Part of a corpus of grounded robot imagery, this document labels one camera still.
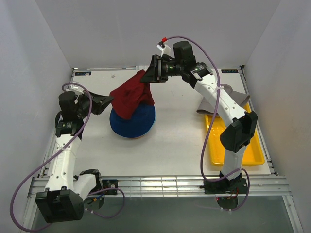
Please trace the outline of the dark red hat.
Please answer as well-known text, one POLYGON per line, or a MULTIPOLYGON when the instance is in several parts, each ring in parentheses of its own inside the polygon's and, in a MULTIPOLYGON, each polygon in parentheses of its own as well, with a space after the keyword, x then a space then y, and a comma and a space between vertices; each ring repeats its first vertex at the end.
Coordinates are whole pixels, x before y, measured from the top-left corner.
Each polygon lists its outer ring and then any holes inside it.
POLYGON ((154 105, 150 84, 140 81, 145 73, 145 70, 138 71, 133 77, 110 92, 109 95, 113 97, 112 107, 122 119, 130 120, 140 104, 154 105))

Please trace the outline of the blue bucket hat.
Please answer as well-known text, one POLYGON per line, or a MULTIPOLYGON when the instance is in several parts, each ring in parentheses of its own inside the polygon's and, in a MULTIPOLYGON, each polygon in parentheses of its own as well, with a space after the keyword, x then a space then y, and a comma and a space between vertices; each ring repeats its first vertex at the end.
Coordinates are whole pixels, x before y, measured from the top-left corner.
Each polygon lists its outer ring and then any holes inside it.
POLYGON ((140 104, 130 119, 121 118, 112 109, 109 117, 110 127, 114 133, 125 138, 145 135, 154 114, 156 114, 155 107, 147 104, 140 104))

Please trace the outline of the grey cap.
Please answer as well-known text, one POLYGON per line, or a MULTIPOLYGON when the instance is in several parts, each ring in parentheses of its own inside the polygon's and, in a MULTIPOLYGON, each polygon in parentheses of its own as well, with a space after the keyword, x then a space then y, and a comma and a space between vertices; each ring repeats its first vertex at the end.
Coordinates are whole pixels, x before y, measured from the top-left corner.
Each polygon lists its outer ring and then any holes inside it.
MULTIPOLYGON (((232 87, 227 84, 222 84, 221 87, 239 106, 244 107, 248 103, 250 95, 234 91, 232 87)), ((212 116, 214 113, 214 107, 212 107, 212 105, 205 98, 203 98, 196 112, 212 116)))

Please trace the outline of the teal bucket hat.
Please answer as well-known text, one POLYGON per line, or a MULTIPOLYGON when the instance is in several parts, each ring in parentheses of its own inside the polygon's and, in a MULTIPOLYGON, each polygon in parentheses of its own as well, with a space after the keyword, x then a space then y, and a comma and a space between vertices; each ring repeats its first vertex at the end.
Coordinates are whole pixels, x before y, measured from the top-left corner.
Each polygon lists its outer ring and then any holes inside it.
POLYGON ((154 114, 154 119, 149 123, 148 130, 146 131, 146 133, 148 133, 152 129, 152 127, 154 126, 155 122, 156 122, 156 114, 154 114))

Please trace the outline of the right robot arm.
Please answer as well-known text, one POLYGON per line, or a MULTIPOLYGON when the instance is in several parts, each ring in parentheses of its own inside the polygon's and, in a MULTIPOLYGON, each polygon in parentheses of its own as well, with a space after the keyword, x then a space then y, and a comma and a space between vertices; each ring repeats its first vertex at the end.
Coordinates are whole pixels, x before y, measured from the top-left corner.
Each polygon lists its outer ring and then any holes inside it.
POLYGON ((220 86, 219 74, 203 62, 197 62, 192 45, 179 41, 173 47, 162 39, 158 45, 161 55, 154 54, 151 63, 140 79, 142 83, 164 83, 171 76, 180 76, 194 90, 201 94, 219 116, 226 129, 220 134, 220 142, 225 149, 223 167, 217 179, 204 179, 202 186, 206 192, 230 193, 242 184, 242 159, 246 147, 255 134, 258 116, 246 112, 220 86))

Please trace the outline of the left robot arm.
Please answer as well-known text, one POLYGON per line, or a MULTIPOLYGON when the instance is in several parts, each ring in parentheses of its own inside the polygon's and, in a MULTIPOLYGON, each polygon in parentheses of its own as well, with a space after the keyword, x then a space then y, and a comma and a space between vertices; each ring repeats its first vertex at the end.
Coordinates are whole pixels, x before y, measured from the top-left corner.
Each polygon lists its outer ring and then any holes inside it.
POLYGON ((88 114, 101 114, 112 100, 111 96, 94 93, 78 95, 73 91, 59 95, 61 111, 56 121, 54 147, 59 155, 52 160, 51 174, 44 191, 38 192, 35 198, 47 223, 80 220, 88 194, 102 191, 99 170, 84 170, 75 182, 74 167, 82 141, 82 126, 88 114))

